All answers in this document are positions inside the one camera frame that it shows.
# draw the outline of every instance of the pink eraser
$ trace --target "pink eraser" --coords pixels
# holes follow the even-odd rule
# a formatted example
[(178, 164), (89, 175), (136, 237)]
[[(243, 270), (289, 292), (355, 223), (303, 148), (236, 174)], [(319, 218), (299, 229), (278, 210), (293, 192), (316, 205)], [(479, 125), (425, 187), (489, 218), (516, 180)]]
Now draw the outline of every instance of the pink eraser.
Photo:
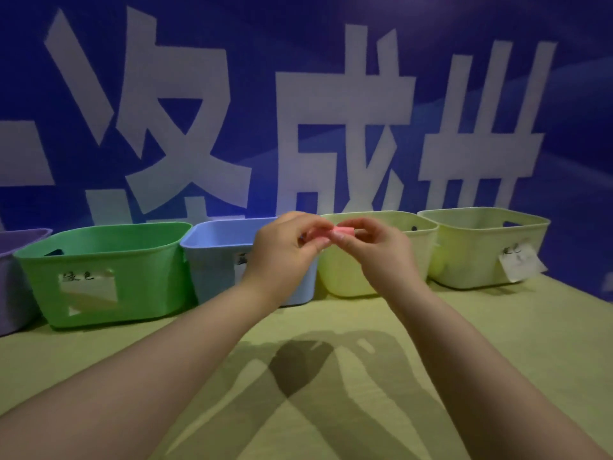
[(305, 236), (305, 242), (309, 242), (312, 239), (315, 239), (317, 237), (330, 237), (330, 233), (332, 231), (335, 232), (340, 232), (341, 234), (345, 234), (345, 235), (351, 235), (353, 237), (356, 236), (356, 230), (353, 227), (341, 227), (341, 226), (334, 226), (334, 228), (332, 229), (312, 229), (309, 232), (307, 232), (306, 236)]

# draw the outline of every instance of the light blue basket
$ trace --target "light blue basket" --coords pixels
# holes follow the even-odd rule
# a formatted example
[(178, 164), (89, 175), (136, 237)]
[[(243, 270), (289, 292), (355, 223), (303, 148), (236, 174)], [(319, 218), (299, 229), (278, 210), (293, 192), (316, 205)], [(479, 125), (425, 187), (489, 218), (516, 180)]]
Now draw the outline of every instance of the light blue basket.
[[(232, 287), (241, 277), (243, 254), (253, 246), (256, 232), (276, 218), (224, 219), (192, 227), (181, 240), (200, 303)], [(313, 298), (317, 259), (284, 306), (302, 305)]]

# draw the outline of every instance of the yellow basket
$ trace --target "yellow basket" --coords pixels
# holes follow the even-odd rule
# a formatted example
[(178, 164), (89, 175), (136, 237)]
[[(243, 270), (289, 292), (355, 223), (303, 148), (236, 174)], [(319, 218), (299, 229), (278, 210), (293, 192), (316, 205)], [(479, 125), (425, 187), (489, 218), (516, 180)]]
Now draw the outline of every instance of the yellow basket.
[[(336, 213), (323, 215), (323, 217), (334, 224), (346, 219), (370, 217), (397, 227), (412, 241), (413, 253), (422, 279), (427, 276), (430, 257), (436, 242), (438, 230), (436, 223), (405, 211), (363, 211), (361, 213)], [(364, 278), (360, 264), (336, 245), (321, 253), (318, 272), (326, 289), (339, 297), (376, 294), (376, 291)]]
[(418, 212), (439, 224), (429, 275), (454, 289), (509, 282), (498, 255), (516, 243), (541, 248), (550, 221), (504, 208), (471, 207)]

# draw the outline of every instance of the purple basket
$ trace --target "purple basket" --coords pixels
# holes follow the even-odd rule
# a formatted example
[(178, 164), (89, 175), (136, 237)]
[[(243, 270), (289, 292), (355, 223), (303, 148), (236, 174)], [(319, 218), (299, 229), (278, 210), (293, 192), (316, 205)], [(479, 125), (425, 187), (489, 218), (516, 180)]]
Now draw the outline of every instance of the purple basket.
[(40, 313), (13, 253), (50, 235), (50, 229), (0, 232), (0, 336), (18, 331)]

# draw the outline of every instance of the blue backdrop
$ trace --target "blue backdrop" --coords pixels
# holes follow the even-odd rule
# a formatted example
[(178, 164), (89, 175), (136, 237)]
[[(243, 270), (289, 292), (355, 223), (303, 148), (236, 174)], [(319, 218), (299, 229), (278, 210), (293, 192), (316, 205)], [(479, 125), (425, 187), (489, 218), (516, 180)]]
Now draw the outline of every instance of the blue backdrop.
[[(537, 45), (555, 42), (533, 128), (545, 134), (544, 140), (533, 176), (518, 179), (510, 208), (552, 220), (541, 255), (551, 276), (613, 300), (613, 276), (607, 279), (613, 271), (611, 0), (581, 0), (580, 9), (574, 0), (1, 0), (0, 6), (0, 121), (35, 123), (46, 159), (42, 173), (52, 177), (50, 182), (49, 176), (36, 179), (27, 176), (28, 169), (21, 171), (31, 157), (6, 142), (20, 142), (23, 136), (13, 128), (0, 132), (5, 137), (0, 141), (4, 229), (90, 226), (95, 216), (87, 191), (106, 189), (125, 192), (134, 223), (189, 217), (186, 197), (204, 197), (210, 217), (273, 216), (280, 171), (275, 74), (343, 74), (347, 24), (368, 27), (367, 75), (379, 74), (377, 40), (395, 29), (400, 76), (416, 77), (410, 123), (390, 126), (397, 150), (372, 206), (381, 209), (393, 170), (403, 184), (400, 209), (417, 212), (425, 208), (430, 187), (428, 180), (419, 180), (424, 139), (440, 130), (452, 55), (473, 56), (459, 127), (460, 133), (471, 133), (492, 45), (513, 42), (492, 129), (511, 133)], [(147, 131), (139, 157), (116, 128), (125, 85), (128, 7), (157, 19), (157, 45), (225, 50), (231, 101), (211, 155), (251, 168), (246, 207), (187, 181), (161, 206), (142, 212), (126, 176), (151, 167), (168, 152)], [(110, 104), (99, 142), (78, 92), (71, 89), (80, 76), (62, 73), (62, 45), (54, 55), (45, 44), (58, 16), (65, 16)], [(95, 94), (82, 96), (94, 100)], [(159, 103), (186, 134), (206, 101), (165, 97)], [(366, 126), (367, 162), (384, 124)], [(333, 206), (342, 211), (349, 200), (344, 126), (304, 124), (298, 135), (301, 153), (337, 155)], [(26, 174), (25, 182), (15, 182), (19, 177), (7, 168)], [(500, 178), (480, 179), (474, 204), (493, 206)], [(457, 206), (461, 185), (449, 181), (444, 207)], [(315, 211), (317, 206), (317, 193), (299, 191), (298, 209)]]

